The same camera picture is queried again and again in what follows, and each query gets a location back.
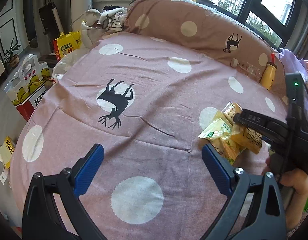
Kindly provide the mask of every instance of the human hand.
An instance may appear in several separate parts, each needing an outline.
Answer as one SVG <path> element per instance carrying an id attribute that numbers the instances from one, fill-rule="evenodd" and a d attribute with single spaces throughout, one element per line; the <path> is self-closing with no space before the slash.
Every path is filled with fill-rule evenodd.
<path id="1" fill-rule="evenodd" d="M 270 157 L 268 157 L 265 162 L 267 167 L 264 168 L 262 174 L 271 171 L 269 168 Z M 304 171 L 296 168 L 282 174 L 280 183 L 283 186 L 293 187 L 295 189 L 291 203 L 285 210 L 286 227 L 287 230 L 290 231 L 295 228 L 301 220 L 303 209 L 308 198 L 308 175 Z"/>

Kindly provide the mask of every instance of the white bottle cap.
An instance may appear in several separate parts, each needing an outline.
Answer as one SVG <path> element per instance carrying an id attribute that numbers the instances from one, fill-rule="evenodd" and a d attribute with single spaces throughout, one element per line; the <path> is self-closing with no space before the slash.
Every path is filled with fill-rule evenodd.
<path id="1" fill-rule="evenodd" d="M 231 61 L 231 67 L 236 68 L 236 67 L 237 67 L 237 64 L 238 64 L 237 59 L 236 59 L 236 58 L 233 58 L 232 61 Z"/>

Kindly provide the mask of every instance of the clear plastic bottle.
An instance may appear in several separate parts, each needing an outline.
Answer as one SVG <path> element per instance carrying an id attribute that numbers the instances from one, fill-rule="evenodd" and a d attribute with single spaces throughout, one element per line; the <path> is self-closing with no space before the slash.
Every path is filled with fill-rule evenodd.
<path id="1" fill-rule="evenodd" d="M 236 58 L 231 61 L 231 67 L 236 68 L 236 70 L 256 82 L 260 82 L 262 77 L 261 70 L 248 62 L 238 62 Z"/>

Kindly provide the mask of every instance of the metal screw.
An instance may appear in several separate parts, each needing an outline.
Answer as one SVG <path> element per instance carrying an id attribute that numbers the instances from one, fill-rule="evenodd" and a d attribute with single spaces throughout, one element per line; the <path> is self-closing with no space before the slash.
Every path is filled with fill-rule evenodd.
<path id="1" fill-rule="evenodd" d="M 71 172 L 71 168 L 64 168 L 62 170 L 62 172 L 63 172 L 63 174 L 67 175 L 67 174 L 69 174 Z"/>
<path id="2" fill-rule="evenodd" d="M 242 174 L 242 173 L 244 172 L 244 170 L 243 170 L 242 168 L 236 168 L 236 169 L 235 169 L 235 172 L 236 172 L 237 174 Z"/>
<path id="3" fill-rule="evenodd" d="M 40 176 L 41 176 L 41 174 L 40 174 L 39 172 L 34 173 L 34 175 L 33 175 L 33 177 L 34 177 L 35 179 L 38 179 Z"/>
<path id="4" fill-rule="evenodd" d="M 269 178 L 273 178 L 273 177 L 274 177 L 273 173 L 270 172 L 270 171 L 268 171 L 268 172 L 266 173 L 266 176 L 269 177 Z"/>

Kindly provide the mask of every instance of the plastic bottle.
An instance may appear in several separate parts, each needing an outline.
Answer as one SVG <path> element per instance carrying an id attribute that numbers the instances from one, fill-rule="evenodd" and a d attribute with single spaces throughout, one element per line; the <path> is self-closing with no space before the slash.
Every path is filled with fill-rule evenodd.
<path id="1" fill-rule="evenodd" d="M 252 64 L 249 64 L 248 62 L 238 62 L 236 58 L 233 58 L 231 61 L 231 66 L 233 68 L 236 68 L 236 70 L 251 79 L 253 79 L 256 82 L 260 82 L 262 73 L 261 70 Z"/>
<path id="2" fill-rule="evenodd" d="M 274 78 L 275 78 L 275 73 L 277 70 L 277 66 L 274 64 L 275 56 L 274 53 L 271 54 L 272 56 L 272 62 L 267 63 L 267 67 L 264 71 L 264 74 L 261 79 L 261 85 L 265 87 L 267 90 L 271 90 Z"/>

